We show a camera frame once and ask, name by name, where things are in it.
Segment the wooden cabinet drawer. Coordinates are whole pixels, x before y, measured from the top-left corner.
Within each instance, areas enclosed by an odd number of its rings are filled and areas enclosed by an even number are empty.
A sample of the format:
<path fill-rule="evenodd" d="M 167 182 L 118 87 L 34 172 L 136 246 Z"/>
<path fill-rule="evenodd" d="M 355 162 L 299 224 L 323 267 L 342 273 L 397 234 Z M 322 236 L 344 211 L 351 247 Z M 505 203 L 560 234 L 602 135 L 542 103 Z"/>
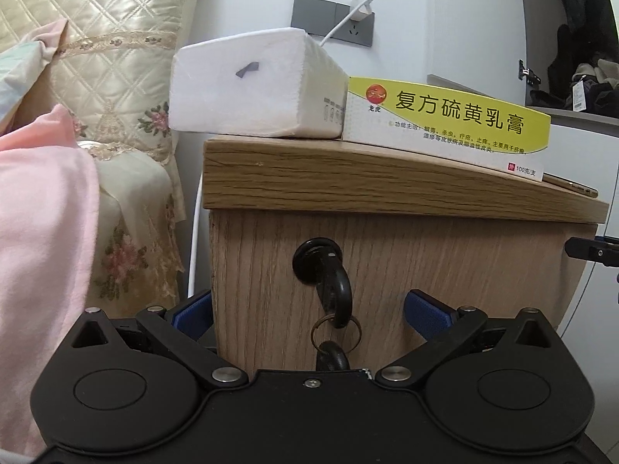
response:
<path fill-rule="evenodd" d="M 596 233 L 593 224 L 239 210 L 213 211 L 210 221 L 218 352 L 248 373 L 314 368 L 309 334 L 324 312 L 292 264 L 308 239 L 340 246 L 363 331 L 349 360 L 377 370 L 422 341 L 403 316 L 413 289 L 493 317 L 535 307 L 558 324 L 585 268 L 566 256 L 564 242 Z M 316 338 L 348 350 L 357 328 L 324 324 Z"/>

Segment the yellow white ointment box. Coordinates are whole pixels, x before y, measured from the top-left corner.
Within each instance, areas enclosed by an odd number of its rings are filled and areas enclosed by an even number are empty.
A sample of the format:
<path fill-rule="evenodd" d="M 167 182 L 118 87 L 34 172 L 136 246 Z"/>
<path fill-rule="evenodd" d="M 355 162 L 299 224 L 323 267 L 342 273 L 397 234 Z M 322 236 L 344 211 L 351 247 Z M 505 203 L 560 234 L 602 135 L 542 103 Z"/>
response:
<path fill-rule="evenodd" d="M 488 96 L 351 77 L 342 138 L 541 181 L 551 118 Z"/>

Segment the gold smartphone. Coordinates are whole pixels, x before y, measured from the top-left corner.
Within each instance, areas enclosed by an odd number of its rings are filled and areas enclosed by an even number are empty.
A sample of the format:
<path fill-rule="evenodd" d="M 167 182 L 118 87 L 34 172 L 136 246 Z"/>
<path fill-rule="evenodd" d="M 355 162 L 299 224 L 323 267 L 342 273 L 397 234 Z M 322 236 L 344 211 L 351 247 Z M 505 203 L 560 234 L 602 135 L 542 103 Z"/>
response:
<path fill-rule="evenodd" d="M 577 181 L 565 179 L 548 173 L 544 173 L 544 176 L 542 176 L 542 181 L 593 199 L 596 199 L 599 195 L 598 189 L 592 188 L 592 186 L 586 186 L 585 184 Z"/>

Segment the floral bed sheet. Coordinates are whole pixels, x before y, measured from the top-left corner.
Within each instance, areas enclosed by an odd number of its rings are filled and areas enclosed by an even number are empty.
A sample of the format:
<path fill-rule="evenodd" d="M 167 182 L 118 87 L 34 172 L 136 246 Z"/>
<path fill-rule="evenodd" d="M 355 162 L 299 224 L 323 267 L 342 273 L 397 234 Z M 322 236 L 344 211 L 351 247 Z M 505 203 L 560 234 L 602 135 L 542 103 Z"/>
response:
<path fill-rule="evenodd" d="M 168 104 L 149 108 L 126 130 L 115 114 L 96 128 L 71 115 L 79 145 L 93 158 L 100 183 L 99 224 L 86 305 L 130 317 L 180 300 L 184 271 L 176 225 L 186 219 Z"/>

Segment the wooden bedside cabinet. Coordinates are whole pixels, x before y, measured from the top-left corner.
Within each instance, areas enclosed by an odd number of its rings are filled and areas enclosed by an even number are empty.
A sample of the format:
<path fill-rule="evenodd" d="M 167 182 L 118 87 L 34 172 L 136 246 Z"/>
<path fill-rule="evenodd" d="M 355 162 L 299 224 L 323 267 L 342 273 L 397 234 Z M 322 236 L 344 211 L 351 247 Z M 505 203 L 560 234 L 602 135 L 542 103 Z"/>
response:
<path fill-rule="evenodd" d="M 441 158 L 326 140 L 218 136 L 203 148 L 219 353 L 246 372 L 309 370 L 320 341 L 377 370 L 417 347 L 405 295 L 418 289 L 493 317 L 524 307 L 558 325 L 607 205 L 551 184 Z M 343 254 L 356 322 L 324 322 L 293 272 L 305 241 Z"/>

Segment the black keys in lock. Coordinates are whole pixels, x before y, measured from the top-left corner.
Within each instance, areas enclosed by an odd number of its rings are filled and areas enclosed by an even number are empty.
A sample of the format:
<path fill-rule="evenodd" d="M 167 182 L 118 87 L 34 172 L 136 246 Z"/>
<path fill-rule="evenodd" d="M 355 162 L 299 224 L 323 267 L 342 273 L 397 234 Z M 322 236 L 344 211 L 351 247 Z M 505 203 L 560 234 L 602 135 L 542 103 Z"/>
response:
<path fill-rule="evenodd" d="M 349 371 L 348 354 L 359 347 L 363 331 L 359 320 L 352 314 L 351 280 L 343 266 L 340 246 L 324 237 L 308 239 L 297 247 L 292 264 L 297 280 L 316 289 L 324 312 L 309 333 L 311 345 L 316 351 L 316 370 Z M 330 324 L 335 330 L 344 330 L 349 324 L 354 324 L 357 328 L 355 344 L 345 350 L 331 339 L 318 343 L 316 333 L 324 324 Z"/>

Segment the dark clothes in wardrobe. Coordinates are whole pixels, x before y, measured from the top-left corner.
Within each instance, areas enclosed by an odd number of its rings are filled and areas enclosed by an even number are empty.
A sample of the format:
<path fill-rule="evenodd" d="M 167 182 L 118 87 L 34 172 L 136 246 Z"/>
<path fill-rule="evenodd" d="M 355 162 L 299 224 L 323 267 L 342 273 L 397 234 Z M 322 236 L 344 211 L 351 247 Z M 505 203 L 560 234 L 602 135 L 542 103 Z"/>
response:
<path fill-rule="evenodd" d="M 536 107 L 618 116 L 618 29 L 610 0 L 561 0 L 557 55 L 548 89 L 531 91 Z"/>

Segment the metal door hinge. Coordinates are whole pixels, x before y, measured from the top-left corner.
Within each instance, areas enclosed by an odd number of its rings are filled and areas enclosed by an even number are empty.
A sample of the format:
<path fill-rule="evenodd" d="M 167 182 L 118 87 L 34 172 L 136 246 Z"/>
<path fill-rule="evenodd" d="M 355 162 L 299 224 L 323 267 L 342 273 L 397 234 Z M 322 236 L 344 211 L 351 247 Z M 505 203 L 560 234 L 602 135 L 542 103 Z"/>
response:
<path fill-rule="evenodd" d="M 541 84 L 541 78 L 531 68 L 526 67 L 523 60 L 518 62 L 518 78 L 532 87 L 538 87 Z"/>

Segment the pink blanket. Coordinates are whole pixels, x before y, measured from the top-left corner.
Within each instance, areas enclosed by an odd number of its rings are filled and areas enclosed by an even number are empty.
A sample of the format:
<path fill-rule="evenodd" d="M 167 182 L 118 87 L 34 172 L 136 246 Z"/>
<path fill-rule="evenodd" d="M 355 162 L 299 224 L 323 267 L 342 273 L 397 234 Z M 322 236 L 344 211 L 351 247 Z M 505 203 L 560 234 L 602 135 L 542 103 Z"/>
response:
<path fill-rule="evenodd" d="M 92 157 L 58 105 L 1 138 L 1 455 L 43 443 L 29 398 L 85 307 L 99 218 Z"/>

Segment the white tissue pack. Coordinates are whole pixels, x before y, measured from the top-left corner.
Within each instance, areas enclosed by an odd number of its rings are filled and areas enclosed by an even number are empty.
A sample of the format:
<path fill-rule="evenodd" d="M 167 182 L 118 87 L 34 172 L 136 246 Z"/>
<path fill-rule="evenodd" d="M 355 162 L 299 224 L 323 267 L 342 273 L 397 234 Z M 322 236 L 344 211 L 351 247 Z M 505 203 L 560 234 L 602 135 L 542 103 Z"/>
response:
<path fill-rule="evenodd" d="M 187 45 L 174 56 L 169 127 L 256 137 L 337 138 L 348 75 L 299 28 Z"/>

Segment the white wardrobe door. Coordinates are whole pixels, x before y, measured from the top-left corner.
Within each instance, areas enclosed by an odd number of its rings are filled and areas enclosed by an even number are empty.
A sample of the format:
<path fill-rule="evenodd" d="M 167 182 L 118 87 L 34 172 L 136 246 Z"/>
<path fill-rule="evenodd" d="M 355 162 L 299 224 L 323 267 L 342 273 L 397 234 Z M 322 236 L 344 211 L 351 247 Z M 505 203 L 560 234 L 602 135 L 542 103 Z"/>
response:
<path fill-rule="evenodd" d="M 427 82 L 525 103 L 523 0 L 428 0 Z"/>

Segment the cream quilted headboard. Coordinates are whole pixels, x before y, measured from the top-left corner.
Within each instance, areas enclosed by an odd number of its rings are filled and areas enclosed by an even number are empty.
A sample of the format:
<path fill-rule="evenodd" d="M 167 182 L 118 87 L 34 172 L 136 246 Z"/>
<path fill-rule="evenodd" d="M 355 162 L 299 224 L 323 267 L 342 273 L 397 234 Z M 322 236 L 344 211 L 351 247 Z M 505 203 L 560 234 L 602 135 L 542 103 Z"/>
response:
<path fill-rule="evenodd" d="M 56 104 L 80 139 L 135 148 L 164 161 L 174 53 L 189 37 L 197 0 L 1 0 L 1 47 L 61 18 L 67 25 L 51 63 L 24 97 L 22 127 Z"/>

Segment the pastel rainbow pillow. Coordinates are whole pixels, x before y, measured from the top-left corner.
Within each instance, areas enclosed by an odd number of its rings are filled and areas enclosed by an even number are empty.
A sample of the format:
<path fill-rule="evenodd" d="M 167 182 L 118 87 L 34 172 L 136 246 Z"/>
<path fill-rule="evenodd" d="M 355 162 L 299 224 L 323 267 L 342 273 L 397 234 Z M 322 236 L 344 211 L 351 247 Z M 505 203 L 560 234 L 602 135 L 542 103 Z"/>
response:
<path fill-rule="evenodd" d="M 24 96 L 48 63 L 45 44 L 22 42 L 1 53 L 1 134 L 9 131 Z"/>

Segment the white charger plug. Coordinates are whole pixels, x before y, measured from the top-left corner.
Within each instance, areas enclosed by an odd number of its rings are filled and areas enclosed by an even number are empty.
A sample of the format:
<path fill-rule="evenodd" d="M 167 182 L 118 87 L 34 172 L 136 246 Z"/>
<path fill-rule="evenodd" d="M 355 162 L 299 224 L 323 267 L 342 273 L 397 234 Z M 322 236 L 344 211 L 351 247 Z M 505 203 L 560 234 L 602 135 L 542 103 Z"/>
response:
<path fill-rule="evenodd" d="M 373 3 L 373 0 L 351 0 L 351 5 L 349 6 L 349 13 L 351 15 L 349 19 L 361 22 L 369 17 L 373 13 L 371 3 Z"/>

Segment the grey wall socket panel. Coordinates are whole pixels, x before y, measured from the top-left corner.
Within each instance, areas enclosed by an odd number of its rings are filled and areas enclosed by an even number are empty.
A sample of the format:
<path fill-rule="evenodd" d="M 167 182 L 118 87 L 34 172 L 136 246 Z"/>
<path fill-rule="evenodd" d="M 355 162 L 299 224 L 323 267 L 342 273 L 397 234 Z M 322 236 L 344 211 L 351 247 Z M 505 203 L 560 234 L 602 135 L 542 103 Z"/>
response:
<path fill-rule="evenodd" d="M 328 0 L 294 0 L 291 27 L 304 29 L 308 35 L 324 38 L 351 8 Z M 348 20 L 330 38 L 358 46 L 373 46 L 375 14 L 360 21 Z"/>

